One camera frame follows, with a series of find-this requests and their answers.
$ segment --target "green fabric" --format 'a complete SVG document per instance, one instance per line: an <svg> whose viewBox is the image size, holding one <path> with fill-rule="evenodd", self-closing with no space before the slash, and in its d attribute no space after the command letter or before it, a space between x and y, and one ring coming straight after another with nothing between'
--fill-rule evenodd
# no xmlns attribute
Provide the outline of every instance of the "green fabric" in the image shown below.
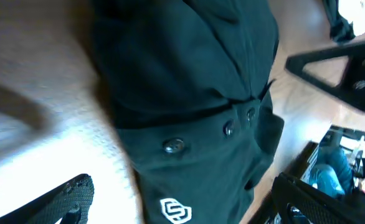
<svg viewBox="0 0 365 224"><path fill-rule="evenodd" d="M192 208L187 223L238 223L283 128L267 91L278 43L267 2L93 5L95 60L113 95L146 222L171 223L160 200L174 198ZM164 143L174 138L185 147L168 154Z"/></svg>

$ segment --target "printed logo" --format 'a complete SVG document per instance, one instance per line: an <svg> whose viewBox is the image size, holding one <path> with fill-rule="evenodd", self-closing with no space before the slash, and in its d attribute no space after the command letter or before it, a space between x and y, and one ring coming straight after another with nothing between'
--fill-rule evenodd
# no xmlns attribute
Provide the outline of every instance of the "printed logo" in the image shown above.
<svg viewBox="0 0 365 224"><path fill-rule="evenodd" d="M173 224L183 224L191 220L192 208L181 205L176 199L160 200L163 215Z"/></svg>

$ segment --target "snap button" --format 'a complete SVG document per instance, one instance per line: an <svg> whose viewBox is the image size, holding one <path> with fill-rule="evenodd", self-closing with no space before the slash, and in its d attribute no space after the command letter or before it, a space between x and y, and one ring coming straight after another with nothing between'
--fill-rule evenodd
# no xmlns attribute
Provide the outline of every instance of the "snap button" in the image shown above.
<svg viewBox="0 0 365 224"><path fill-rule="evenodd" d="M251 119L253 119L255 117L255 114L256 114L255 108L251 108L250 110L248 110L246 114L247 120L250 121Z"/></svg>
<svg viewBox="0 0 365 224"><path fill-rule="evenodd" d="M184 141L179 138L169 140L163 144L163 150L170 154L181 152L184 148L185 148Z"/></svg>
<svg viewBox="0 0 365 224"><path fill-rule="evenodd" d="M230 120L224 125L224 134L230 136L234 132L234 121Z"/></svg>

